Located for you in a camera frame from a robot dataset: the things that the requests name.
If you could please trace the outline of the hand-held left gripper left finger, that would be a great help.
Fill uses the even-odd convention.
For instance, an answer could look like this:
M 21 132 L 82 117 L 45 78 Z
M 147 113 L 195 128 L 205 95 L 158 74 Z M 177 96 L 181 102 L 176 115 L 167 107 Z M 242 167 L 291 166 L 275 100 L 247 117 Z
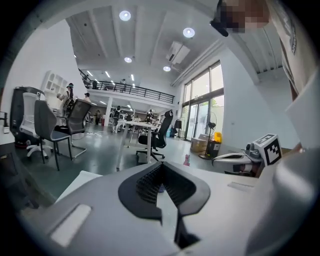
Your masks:
M 49 256 L 176 255 L 159 221 L 136 217 L 119 199 L 120 184 L 145 168 L 81 171 L 53 205 L 22 219 L 26 232 Z

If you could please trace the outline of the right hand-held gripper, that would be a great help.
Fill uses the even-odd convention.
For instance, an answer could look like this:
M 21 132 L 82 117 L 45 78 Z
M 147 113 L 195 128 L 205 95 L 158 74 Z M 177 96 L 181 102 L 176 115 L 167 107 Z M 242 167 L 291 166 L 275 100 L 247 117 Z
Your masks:
M 259 177 L 265 167 L 277 163 L 282 158 L 282 147 L 277 134 L 268 133 L 248 143 L 244 153 L 228 153 L 212 159 L 216 171 L 240 175 L 255 172 Z

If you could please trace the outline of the black balcony railing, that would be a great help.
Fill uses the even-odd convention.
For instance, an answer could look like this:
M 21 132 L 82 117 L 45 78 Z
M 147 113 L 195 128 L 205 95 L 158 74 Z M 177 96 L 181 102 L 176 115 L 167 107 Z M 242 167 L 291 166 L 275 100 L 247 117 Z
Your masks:
M 143 97 L 151 100 L 157 100 L 157 101 L 169 103 L 169 104 L 174 103 L 174 98 L 175 98 L 174 95 L 160 92 L 153 89 L 144 88 L 144 87 L 139 87 L 139 86 L 136 87 L 129 84 L 90 79 L 90 74 L 87 71 L 83 72 L 81 69 L 78 69 L 78 71 L 87 89 L 94 90 L 94 91 L 117 92 L 117 93 Z

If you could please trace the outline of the ceiling air conditioner unit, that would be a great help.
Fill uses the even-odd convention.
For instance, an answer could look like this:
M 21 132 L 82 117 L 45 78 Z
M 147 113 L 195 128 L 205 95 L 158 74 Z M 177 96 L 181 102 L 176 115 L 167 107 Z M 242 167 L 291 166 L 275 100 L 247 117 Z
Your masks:
M 169 49 L 166 59 L 175 64 L 181 64 L 185 57 L 189 54 L 190 49 L 178 41 L 173 41 Z

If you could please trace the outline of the person's left forearm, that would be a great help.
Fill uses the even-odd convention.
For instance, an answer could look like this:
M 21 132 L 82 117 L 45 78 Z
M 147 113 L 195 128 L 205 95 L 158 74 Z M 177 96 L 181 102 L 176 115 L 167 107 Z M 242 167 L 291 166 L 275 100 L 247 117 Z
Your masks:
M 299 92 L 297 91 L 297 89 L 295 87 L 295 83 L 294 83 L 292 76 L 289 74 L 287 76 L 288 76 L 289 85 L 290 85 L 291 98 L 292 98 L 292 101 L 294 102 L 295 99 L 298 97 Z

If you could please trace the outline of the white office chair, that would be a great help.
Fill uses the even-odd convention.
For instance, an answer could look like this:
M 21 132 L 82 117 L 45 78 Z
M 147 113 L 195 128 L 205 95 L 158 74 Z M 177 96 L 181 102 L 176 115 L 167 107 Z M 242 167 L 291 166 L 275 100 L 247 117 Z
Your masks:
M 22 94 L 23 97 L 23 119 L 20 124 L 19 130 L 25 134 L 30 136 L 32 139 L 35 139 L 35 142 L 31 142 L 31 140 L 27 140 L 26 142 L 26 150 L 27 150 L 27 158 L 30 160 L 32 153 L 36 151 L 41 151 L 40 137 L 36 134 L 35 131 L 35 121 L 34 121 L 34 111 L 35 111 L 35 102 L 36 100 L 44 100 L 45 95 L 42 91 L 37 93 L 24 92 Z
M 34 87 L 16 87 L 13 90 L 11 108 L 10 108 L 10 121 L 9 128 L 15 138 L 15 147 L 25 149 L 27 143 L 35 143 L 36 139 L 31 135 L 27 135 L 20 131 L 20 125 L 24 116 L 24 100 L 23 93 L 40 94 L 40 99 L 45 99 L 45 93 Z

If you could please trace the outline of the white wall shelf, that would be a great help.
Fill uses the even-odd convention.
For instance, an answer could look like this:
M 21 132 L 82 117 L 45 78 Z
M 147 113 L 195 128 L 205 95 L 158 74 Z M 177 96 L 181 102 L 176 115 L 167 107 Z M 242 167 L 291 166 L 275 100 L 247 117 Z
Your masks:
M 57 98 L 57 94 L 62 95 L 68 84 L 67 80 L 55 72 L 51 70 L 46 72 L 40 90 L 44 92 L 45 99 L 51 109 L 57 110 L 60 108 L 62 101 Z

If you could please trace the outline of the person's beige t-shirt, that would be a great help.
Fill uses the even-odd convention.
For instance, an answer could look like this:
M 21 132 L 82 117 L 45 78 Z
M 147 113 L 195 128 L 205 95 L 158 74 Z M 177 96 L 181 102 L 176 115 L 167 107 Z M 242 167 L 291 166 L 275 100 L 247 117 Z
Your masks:
M 269 19 L 280 39 L 282 65 L 288 77 L 291 75 L 300 94 L 313 76 L 320 57 L 315 44 L 302 23 L 280 0 L 265 0 Z

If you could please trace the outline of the white desk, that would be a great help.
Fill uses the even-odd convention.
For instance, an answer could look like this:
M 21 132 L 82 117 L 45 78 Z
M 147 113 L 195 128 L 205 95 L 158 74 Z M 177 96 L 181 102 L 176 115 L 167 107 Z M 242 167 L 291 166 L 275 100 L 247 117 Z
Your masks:
M 143 127 L 143 128 L 147 128 L 147 163 L 151 163 L 151 140 L 152 140 L 152 130 L 155 130 L 156 127 L 153 126 L 150 123 L 145 123 L 145 122 L 136 122 L 136 121 L 127 121 L 127 120 L 120 120 L 118 122 L 119 124 L 123 124 L 125 126 L 124 128 L 124 132 L 121 138 L 121 142 L 120 142 L 120 147 L 119 147 L 119 151 L 118 151 L 118 157 L 117 157 L 117 161 L 116 161 L 116 170 L 119 171 L 120 170 L 120 163 L 121 163 L 121 159 L 122 159 L 122 155 L 123 155 L 123 149 L 124 147 L 140 147 L 142 148 L 142 145 L 138 145 L 137 143 L 131 143 L 131 139 L 129 140 L 128 143 L 126 143 L 126 138 L 127 138 L 127 134 L 128 134 L 128 130 L 130 126 L 133 126 L 133 128 L 135 128 L 136 126 L 138 127 Z

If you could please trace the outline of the black mesh chair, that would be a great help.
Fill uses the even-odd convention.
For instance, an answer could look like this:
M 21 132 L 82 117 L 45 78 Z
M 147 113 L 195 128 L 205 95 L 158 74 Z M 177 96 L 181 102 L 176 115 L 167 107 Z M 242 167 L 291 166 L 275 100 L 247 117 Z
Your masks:
M 68 139 L 68 149 L 71 160 L 77 158 L 87 151 L 87 149 L 84 147 L 74 145 L 72 142 L 72 136 L 85 133 L 86 129 L 84 121 L 91 107 L 92 104 L 90 102 L 83 99 L 76 99 L 71 111 L 66 117 L 58 116 L 60 120 L 65 121 L 66 125 L 56 126 L 54 130 L 70 136 Z M 72 148 L 80 149 L 81 152 L 73 156 Z

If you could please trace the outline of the grey chair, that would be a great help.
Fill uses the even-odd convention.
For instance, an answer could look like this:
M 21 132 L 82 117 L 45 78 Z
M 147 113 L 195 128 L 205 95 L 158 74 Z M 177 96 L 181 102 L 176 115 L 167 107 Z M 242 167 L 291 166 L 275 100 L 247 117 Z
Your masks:
M 58 155 L 60 154 L 58 143 L 67 140 L 70 160 L 73 160 L 71 150 L 71 136 L 69 134 L 56 131 L 57 117 L 50 109 L 45 100 L 37 99 L 34 103 L 34 129 L 39 137 L 40 152 L 42 161 L 45 163 L 43 140 L 53 143 L 53 153 L 56 163 L 56 168 L 60 171 Z

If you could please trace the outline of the black high-back office chair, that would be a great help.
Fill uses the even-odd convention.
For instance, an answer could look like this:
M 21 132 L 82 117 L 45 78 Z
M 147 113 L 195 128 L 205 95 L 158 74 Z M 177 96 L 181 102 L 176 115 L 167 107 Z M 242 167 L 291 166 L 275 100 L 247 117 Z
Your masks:
M 151 157 L 153 157 L 156 161 L 158 161 L 158 158 L 156 156 L 161 156 L 162 159 L 165 158 L 165 156 L 163 154 L 157 153 L 157 152 L 153 152 L 154 151 L 158 151 L 158 149 L 163 149 L 166 147 L 167 145 L 167 141 L 166 141 L 166 134 L 167 131 L 172 123 L 173 120 L 173 111 L 172 110 L 168 110 L 167 112 L 165 112 L 164 114 L 164 119 L 163 122 L 160 126 L 160 128 L 155 131 L 151 132 L 151 146 L 150 146 L 150 155 Z M 138 143 L 148 146 L 148 135 L 140 135 L 138 137 Z M 148 147 L 145 148 L 146 150 L 137 150 L 136 151 L 136 163 L 137 165 L 142 164 L 142 162 L 140 162 L 139 158 L 140 155 L 139 154 L 146 154 L 148 153 L 147 149 Z

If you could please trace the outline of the black bin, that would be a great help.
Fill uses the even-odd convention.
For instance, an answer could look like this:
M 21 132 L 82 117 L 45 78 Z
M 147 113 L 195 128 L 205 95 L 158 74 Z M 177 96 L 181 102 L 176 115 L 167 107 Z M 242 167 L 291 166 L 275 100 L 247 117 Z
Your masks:
M 218 156 L 220 150 L 221 143 L 215 140 L 210 140 L 207 143 L 207 151 L 206 155 L 210 158 L 215 158 Z

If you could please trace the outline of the black floor fan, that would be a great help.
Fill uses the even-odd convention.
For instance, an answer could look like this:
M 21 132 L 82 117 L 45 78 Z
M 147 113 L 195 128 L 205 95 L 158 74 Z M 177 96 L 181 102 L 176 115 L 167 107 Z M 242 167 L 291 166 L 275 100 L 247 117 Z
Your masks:
M 211 137 L 215 131 L 216 125 L 217 125 L 217 116 L 214 112 L 210 111 L 206 115 L 206 122 L 204 123 L 204 127 L 203 127 L 203 134 L 206 137 L 206 148 L 205 148 L 204 153 L 201 153 L 198 155 L 203 160 L 210 160 L 211 159 L 211 156 L 208 153 L 208 150 L 209 150 Z

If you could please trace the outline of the brown cardboard box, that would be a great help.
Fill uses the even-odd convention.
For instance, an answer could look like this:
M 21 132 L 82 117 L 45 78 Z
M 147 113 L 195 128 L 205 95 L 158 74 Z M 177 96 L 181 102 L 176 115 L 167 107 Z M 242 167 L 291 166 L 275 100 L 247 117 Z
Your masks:
M 193 137 L 191 139 L 190 150 L 194 153 L 203 153 L 207 149 L 208 134 L 201 133 L 198 138 Z

